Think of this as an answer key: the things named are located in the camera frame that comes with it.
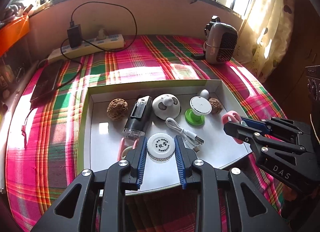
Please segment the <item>white round cap jar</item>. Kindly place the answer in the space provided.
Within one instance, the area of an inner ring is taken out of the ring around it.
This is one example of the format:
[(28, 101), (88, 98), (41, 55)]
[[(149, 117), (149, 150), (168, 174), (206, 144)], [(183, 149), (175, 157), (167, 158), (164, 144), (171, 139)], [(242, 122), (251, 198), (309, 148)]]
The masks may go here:
[(154, 162), (167, 162), (175, 153), (174, 139), (166, 133), (153, 134), (147, 141), (147, 153)]

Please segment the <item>brown wrinkled walnut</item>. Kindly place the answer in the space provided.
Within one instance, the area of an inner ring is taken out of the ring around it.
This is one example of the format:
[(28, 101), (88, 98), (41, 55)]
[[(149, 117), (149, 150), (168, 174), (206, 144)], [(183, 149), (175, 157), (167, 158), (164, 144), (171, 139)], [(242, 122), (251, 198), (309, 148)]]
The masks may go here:
[(107, 116), (112, 121), (124, 118), (128, 111), (128, 104), (124, 99), (117, 98), (112, 100), (107, 107)]

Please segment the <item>green white suction holder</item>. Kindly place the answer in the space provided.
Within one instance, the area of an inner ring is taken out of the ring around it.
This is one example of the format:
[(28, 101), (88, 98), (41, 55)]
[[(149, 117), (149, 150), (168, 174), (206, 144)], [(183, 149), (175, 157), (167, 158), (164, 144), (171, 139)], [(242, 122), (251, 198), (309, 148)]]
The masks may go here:
[(190, 108), (185, 112), (185, 119), (190, 125), (201, 126), (204, 124), (204, 116), (212, 111), (212, 106), (209, 102), (208, 90), (202, 90), (199, 95), (190, 99)]

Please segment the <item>plaid bed cloth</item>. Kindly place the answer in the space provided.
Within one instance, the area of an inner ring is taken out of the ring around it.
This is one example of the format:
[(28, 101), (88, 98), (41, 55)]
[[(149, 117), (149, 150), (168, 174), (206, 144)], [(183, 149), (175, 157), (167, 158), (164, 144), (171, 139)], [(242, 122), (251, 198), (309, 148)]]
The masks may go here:
[(126, 38), (131, 46), (114, 54), (97, 53), (65, 62), (58, 81), (64, 87), (50, 101), (30, 109), (37, 71), (15, 110), (7, 143), (6, 183), (10, 210), (30, 231), (77, 174), (79, 129), (90, 87), (125, 82), (220, 78), (244, 112), (255, 120), (284, 117), (276, 100), (236, 61), (211, 66), (194, 61), (202, 40), (169, 35)]

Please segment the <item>spotted cream curtain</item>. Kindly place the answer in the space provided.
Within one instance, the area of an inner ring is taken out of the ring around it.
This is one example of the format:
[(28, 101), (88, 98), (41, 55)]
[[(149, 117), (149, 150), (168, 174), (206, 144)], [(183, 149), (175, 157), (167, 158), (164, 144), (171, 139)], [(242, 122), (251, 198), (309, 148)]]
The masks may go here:
[(293, 32), (295, 0), (253, 0), (233, 58), (265, 82), (286, 54)]

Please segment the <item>black clear cylindrical device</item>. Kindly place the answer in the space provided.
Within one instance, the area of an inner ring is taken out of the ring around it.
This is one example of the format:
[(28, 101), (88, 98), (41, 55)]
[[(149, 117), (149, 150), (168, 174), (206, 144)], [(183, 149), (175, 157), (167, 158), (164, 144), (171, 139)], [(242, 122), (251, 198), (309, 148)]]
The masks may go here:
[(123, 130), (123, 137), (136, 140), (146, 134), (152, 111), (152, 98), (147, 95), (138, 98), (127, 119)]

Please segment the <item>beige small space heater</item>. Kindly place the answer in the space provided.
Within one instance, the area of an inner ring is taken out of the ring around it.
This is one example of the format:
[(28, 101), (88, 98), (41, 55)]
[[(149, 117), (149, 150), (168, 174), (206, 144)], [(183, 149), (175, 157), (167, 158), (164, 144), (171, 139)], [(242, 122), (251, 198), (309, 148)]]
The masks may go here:
[(209, 64), (221, 64), (231, 60), (238, 40), (238, 31), (231, 25), (221, 22), (213, 15), (204, 28), (205, 60)]

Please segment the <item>white round mini fan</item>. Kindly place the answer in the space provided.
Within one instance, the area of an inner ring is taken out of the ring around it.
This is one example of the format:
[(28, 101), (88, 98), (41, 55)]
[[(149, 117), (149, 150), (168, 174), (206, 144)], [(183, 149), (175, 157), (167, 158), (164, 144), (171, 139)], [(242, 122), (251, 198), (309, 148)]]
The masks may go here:
[(162, 94), (153, 99), (152, 110), (161, 120), (177, 118), (181, 112), (180, 101), (173, 94)]

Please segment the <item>black flat power bank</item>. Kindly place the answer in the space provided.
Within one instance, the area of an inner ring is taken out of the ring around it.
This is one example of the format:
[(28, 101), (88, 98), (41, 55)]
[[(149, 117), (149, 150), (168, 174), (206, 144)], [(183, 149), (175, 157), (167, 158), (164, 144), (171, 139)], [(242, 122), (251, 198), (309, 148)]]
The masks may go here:
[(30, 99), (31, 108), (37, 108), (45, 104), (52, 97), (57, 87), (62, 66), (63, 60), (57, 60), (44, 67)]

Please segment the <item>white power strip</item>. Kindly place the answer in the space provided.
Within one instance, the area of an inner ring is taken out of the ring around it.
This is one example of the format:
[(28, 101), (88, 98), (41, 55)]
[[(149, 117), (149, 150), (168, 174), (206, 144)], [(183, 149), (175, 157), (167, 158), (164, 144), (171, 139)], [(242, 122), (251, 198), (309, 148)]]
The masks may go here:
[(125, 45), (124, 38), (121, 34), (109, 35), (103, 40), (97, 40), (96, 38), (89, 39), (88, 42), (94, 44), (98, 48), (85, 41), (83, 41), (81, 46), (79, 47), (71, 48), (70, 45), (65, 45), (62, 46), (62, 48), (53, 50), (52, 53), (48, 56), (47, 60), (49, 61), (49, 63), (52, 63), (60, 59), (65, 60), (65, 56), (73, 59), (100, 52), (101, 49), (108, 51), (124, 48)]

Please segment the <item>black charger adapter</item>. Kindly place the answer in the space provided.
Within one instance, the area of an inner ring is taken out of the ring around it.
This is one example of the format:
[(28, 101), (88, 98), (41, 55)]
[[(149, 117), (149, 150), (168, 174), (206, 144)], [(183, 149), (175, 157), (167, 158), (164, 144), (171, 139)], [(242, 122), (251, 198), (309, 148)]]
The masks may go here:
[(72, 20), (70, 22), (70, 27), (67, 29), (67, 35), (69, 40), (69, 45), (71, 48), (76, 48), (82, 44), (82, 32), (81, 26), (76, 25)]

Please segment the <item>orange box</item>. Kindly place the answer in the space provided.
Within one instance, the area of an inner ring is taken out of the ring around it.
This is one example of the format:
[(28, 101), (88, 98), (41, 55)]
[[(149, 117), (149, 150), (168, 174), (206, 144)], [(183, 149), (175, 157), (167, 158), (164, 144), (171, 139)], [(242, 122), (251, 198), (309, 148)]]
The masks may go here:
[(27, 14), (1, 28), (0, 56), (7, 52), (18, 40), (28, 34), (29, 31), (29, 16)]

